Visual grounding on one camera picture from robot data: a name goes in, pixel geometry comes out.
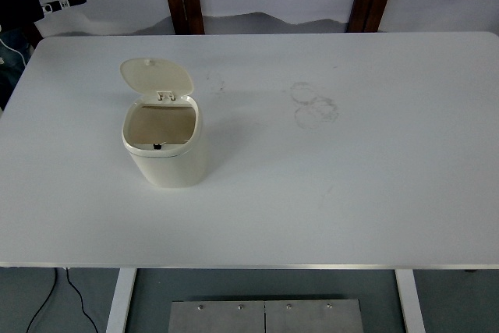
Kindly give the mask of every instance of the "gray floor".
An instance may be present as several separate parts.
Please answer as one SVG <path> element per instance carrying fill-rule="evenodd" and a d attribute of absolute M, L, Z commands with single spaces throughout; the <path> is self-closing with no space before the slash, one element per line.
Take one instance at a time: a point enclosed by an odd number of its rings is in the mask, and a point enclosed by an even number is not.
<path fill-rule="evenodd" d="M 99 332 L 107 324 L 115 269 L 73 268 L 73 284 Z M 80 298 L 58 269 L 54 294 L 30 331 L 91 333 Z M 499 331 L 499 271 L 416 271 L 427 333 Z M 52 268 L 0 268 L 0 332 L 25 332 L 54 280 Z M 139 270 L 128 333 L 167 332 L 174 300 L 358 299 L 364 331 L 403 332 L 391 271 Z"/>

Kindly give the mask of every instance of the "table top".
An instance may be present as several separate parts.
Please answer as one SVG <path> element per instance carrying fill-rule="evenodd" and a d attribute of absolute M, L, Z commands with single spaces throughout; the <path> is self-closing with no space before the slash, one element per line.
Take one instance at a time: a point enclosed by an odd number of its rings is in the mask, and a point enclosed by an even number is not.
<path fill-rule="evenodd" d="M 205 180 L 122 144 L 129 58 L 186 67 Z M 53 37 L 0 119 L 0 266 L 498 268 L 488 33 Z"/>

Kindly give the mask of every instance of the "stainless steel panel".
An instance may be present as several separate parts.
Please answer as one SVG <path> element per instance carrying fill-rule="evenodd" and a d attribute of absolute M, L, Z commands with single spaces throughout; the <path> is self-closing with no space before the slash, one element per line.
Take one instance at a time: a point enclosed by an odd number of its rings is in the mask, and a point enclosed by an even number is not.
<path fill-rule="evenodd" d="M 174 302 L 169 333 L 264 333 L 264 301 Z"/>
<path fill-rule="evenodd" d="M 266 333 L 363 333 L 357 299 L 265 302 Z"/>

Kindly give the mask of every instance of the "white metal table leg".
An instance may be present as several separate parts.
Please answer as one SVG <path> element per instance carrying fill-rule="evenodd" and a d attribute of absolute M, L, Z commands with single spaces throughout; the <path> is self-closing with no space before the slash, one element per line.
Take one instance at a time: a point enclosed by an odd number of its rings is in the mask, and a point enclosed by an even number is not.
<path fill-rule="evenodd" d="M 397 278 L 398 295 L 404 314 L 405 331 L 407 333 L 425 333 L 414 272 L 412 269 L 396 269 L 395 277 Z"/>
<path fill-rule="evenodd" d="M 115 294 L 112 298 L 106 333 L 124 333 L 130 300 L 132 299 L 133 284 L 136 268 L 120 268 Z"/>

